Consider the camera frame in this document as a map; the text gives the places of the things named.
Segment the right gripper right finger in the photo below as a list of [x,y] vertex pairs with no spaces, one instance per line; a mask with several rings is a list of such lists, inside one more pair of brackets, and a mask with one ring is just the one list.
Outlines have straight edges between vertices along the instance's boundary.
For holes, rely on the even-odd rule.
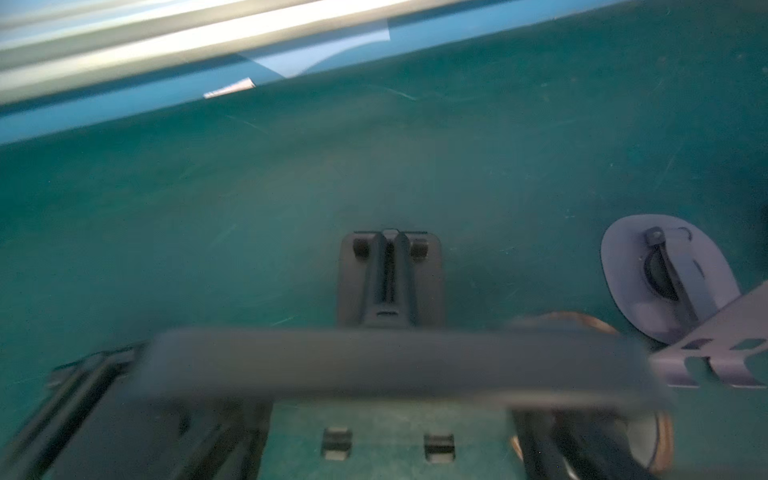
[[575,412],[512,414],[527,479],[654,479],[605,422]]

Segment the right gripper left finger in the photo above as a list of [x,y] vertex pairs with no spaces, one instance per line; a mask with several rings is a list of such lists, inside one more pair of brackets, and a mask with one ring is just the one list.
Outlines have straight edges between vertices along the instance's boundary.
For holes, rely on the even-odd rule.
[[270,430],[269,407],[228,413],[173,470],[174,479],[213,479],[238,448],[244,452],[235,479],[257,479]]

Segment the round wooden phone stand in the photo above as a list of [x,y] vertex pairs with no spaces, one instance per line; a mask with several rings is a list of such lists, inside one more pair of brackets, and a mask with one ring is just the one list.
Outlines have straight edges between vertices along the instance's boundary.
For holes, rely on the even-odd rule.
[[516,381],[505,398],[511,417],[517,411],[594,416],[629,446],[622,421],[656,417],[667,401],[645,350],[592,316],[536,315],[513,322],[507,334],[517,343],[506,365]]

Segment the black phone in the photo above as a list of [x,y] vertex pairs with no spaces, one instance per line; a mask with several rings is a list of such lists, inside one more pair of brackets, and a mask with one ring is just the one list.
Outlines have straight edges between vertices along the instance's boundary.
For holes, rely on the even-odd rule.
[[455,400],[506,407],[507,331],[180,329],[155,337],[130,392],[152,404]]

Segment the lilac small phone stand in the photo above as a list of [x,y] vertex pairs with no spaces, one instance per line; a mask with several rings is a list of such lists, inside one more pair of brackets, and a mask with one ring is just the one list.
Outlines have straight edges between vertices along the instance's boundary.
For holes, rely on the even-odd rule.
[[767,286],[742,293],[702,230],[669,215],[623,217],[605,231],[600,256],[616,306],[662,343],[650,362],[667,385],[696,387],[685,362],[701,358],[731,387],[765,388],[746,361],[767,349]]

